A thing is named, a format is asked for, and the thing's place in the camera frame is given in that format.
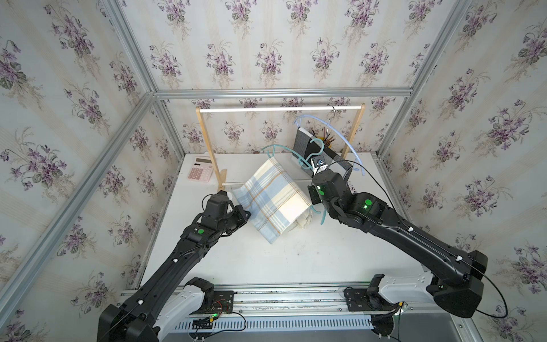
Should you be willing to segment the cream blue plaid scarf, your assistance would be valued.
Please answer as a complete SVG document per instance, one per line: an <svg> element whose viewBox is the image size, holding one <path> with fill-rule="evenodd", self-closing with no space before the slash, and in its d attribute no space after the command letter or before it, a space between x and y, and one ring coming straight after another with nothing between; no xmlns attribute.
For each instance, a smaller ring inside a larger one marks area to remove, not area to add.
<svg viewBox="0 0 547 342"><path fill-rule="evenodd" d="M311 222L310 199L276 158L269 158L232 193L250 212L249 223L271 245L284 233Z"/></svg>

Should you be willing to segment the black white checkered scarf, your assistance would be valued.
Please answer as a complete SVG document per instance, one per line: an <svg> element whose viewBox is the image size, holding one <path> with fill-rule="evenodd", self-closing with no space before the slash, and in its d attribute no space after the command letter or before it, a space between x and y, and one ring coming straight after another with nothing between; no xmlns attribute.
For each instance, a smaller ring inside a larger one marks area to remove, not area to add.
<svg viewBox="0 0 547 342"><path fill-rule="evenodd" d="M296 131L292 150L296 163L311 178L316 172L324 170L332 162L335 164L329 168L330 170L340 173L345 181L348 181L351 176L351 164L334 150L322 146L322 141L304 128L299 128Z"/></svg>

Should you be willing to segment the light blue clothes hanger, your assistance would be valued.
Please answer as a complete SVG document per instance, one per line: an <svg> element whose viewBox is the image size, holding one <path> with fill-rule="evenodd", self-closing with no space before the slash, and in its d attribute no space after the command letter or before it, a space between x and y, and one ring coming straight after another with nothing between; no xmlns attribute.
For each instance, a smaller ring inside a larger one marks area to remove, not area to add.
<svg viewBox="0 0 547 342"><path fill-rule="evenodd" d="M351 142L345 137L345 135L342 134L339 130L335 129L331 124L330 121L325 121L323 119L320 119L314 115L309 115L307 112L319 112L319 111L343 111L343 110L356 110L358 114L363 108L359 105L346 105L346 106L304 106L304 107L296 107L297 111L301 111L302 114L297 116L293 124L301 126L301 121L303 118L311 118L315 121L318 121L322 123L326 128L330 130L330 132L336 134L336 136L344 142L344 147L346 150L350 150L352 154L355 156L356 161L358 163L362 163L362 160L360 159L360 156L358 155L358 152L356 149L352 146Z"/></svg>

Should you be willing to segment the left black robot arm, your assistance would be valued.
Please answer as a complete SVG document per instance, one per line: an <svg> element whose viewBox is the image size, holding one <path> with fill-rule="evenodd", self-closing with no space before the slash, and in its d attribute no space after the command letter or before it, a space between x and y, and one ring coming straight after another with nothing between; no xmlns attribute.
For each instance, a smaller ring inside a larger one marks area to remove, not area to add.
<svg viewBox="0 0 547 342"><path fill-rule="evenodd" d="M246 225L251 214L226 191L213 194L203 212L187 226L158 270L121 305L109 305L98 321L98 341L161 341L175 324L198 311L212 283L195 277L171 296L186 275L218 243Z"/></svg>

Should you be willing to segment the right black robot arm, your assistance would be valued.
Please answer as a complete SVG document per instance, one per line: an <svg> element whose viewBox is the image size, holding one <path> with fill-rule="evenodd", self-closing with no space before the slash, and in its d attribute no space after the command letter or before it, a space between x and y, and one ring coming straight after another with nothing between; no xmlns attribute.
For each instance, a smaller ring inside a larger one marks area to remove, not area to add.
<svg viewBox="0 0 547 342"><path fill-rule="evenodd" d="M312 184L332 219L390 243L429 269L432 280L425 291L437 306L464 319L474 315L484 292L485 254L440 241L369 192L352 193L337 172L319 172Z"/></svg>

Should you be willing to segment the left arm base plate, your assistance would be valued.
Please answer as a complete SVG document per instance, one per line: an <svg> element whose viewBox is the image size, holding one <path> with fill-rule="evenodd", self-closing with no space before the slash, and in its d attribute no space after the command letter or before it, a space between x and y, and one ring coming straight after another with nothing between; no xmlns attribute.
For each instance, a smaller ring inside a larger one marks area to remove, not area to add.
<svg viewBox="0 0 547 342"><path fill-rule="evenodd" d="M234 291L219 291L215 285L205 279L195 277L187 285L202 291L204 298L198 310L192 314L231 314L234 307Z"/></svg>

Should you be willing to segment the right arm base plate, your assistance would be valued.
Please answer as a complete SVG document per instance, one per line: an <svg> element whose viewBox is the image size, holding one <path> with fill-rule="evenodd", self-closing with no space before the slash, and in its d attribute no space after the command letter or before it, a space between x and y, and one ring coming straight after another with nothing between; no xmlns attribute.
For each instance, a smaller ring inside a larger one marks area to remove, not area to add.
<svg viewBox="0 0 547 342"><path fill-rule="evenodd" d="M349 312L396 312L403 302L389 302L380 295L380 281L384 278L384 274L376 274L366 289L346 287L343 296Z"/></svg>

